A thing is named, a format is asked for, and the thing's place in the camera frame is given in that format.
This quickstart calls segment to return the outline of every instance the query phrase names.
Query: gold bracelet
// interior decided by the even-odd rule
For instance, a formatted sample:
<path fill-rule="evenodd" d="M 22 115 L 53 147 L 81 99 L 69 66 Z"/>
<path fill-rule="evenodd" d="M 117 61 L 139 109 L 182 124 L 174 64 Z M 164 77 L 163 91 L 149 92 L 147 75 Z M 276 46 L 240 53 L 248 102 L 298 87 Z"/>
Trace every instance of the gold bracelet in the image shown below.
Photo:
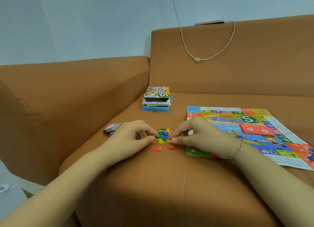
<path fill-rule="evenodd" d="M 243 144 L 243 141 L 241 141 L 240 145 L 238 146 L 239 151 L 242 149 L 242 144 Z M 235 159 L 235 157 L 236 157 L 236 155 L 238 154 L 239 151 L 237 151 L 237 153 L 234 155 L 234 157 L 232 159 L 232 164 L 234 163 L 233 161 L 234 161 L 234 159 Z"/>

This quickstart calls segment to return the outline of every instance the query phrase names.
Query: sofa armrest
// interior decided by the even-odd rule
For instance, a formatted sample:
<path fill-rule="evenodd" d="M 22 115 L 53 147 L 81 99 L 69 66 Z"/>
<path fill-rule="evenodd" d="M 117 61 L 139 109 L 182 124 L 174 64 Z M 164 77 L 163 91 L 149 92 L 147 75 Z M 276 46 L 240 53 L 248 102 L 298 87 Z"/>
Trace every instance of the sofa armrest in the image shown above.
<path fill-rule="evenodd" d="M 46 185 L 61 163 L 148 86 L 144 56 L 0 66 L 0 158 Z"/>

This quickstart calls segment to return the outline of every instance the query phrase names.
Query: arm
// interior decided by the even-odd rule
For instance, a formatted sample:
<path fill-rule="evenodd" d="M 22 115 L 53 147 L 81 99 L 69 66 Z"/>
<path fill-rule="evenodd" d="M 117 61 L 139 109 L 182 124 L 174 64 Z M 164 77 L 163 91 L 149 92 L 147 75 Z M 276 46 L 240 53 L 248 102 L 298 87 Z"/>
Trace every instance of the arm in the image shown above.
<path fill-rule="evenodd" d="M 124 123 L 103 145 L 85 154 L 44 190 L 6 217 L 0 226 L 62 226 L 97 175 L 149 145 L 154 136 L 158 133 L 143 121 Z"/>
<path fill-rule="evenodd" d="M 191 129 L 192 136 L 180 136 Z M 240 140 L 200 117 L 182 122 L 169 139 L 231 159 L 285 226 L 313 226 L 314 189 L 247 143 L 239 150 Z"/>

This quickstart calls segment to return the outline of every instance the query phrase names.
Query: charging cable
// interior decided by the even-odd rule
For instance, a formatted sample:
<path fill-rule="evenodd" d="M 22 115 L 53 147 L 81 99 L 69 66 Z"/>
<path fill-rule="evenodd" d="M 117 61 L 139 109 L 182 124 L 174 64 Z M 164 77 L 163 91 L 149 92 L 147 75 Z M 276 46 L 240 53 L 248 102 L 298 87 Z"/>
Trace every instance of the charging cable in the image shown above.
<path fill-rule="evenodd" d="M 232 37 L 233 37 L 233 34 L 234 34 L 234 32 L 235 32 L 236 24 L 234 23 L 234 21 L 225 21 L 224 23 L 229 23 L 229 22 L 233 23 L 233 30 L 232 30 L 232 33 L 231 33 L 231 36 L 230 36 L 230 39 L 229 39 L 228 43 L 223 47 L 222 50 L 220 50 L 220 51 L 219 51 L 217 54 L 215 54 L 214 56 L 212 56 L 212 57 L 210 57 L 210 58 L 207 58 L 207 59 L 199 59 L 199 58 L 193 57 L 193 56 L 189 53 L 189 51 L 187 50 L 186 45 L 185 45 L 185 43 L 184 43 L 183 34 L 182 34 L 182 29 L 181 29 L 181 25 L 180 25 L 178 13 L 176 12 L 176 8 L 175 8 L 175 14 L 176 14 L 177 19 L 178 19 L 178 23 L 179 23 L 179 27 L 180 27 L 180 32 L 181 32 L 181 37 L 182 37 L 182 42 L 183 42 L 183 45 L 184 45 L 184 47 L 185 47 L 185 50 L 186 50 L 186 52 L 187 52 L 192 58 L 194 58 L 194 61 L 196 61 L 196 62 L 199 62 L 199 61 L 201 61 L 201 60 L 209 60 L 209 59 L 212 59 L 212 58 L 216 57 L 218 54 L 220 54 L 220 53 L 228 46 L 228 44 L 230 43 L 230 41 L 231 41 L 231 39 L 232 39 Z"/>

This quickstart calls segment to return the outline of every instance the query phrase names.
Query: stack of cards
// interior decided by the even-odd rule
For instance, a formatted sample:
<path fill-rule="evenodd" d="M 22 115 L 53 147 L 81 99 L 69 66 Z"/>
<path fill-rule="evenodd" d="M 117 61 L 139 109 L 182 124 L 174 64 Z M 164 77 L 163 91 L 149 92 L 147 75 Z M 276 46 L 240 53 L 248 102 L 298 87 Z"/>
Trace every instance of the stack of cards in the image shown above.
<path fill-rule="evenodd" d="M 268 126 L 240 124 L 240 127 L 244 134 L 275 136 Z"/>
<path fill-rule="evenodd" d="M 109 137 L 111 137 L 121 125 L 122 123 L 110 124 L 106 129 L 103 130 L 103 133 L 109 134 Z"/>

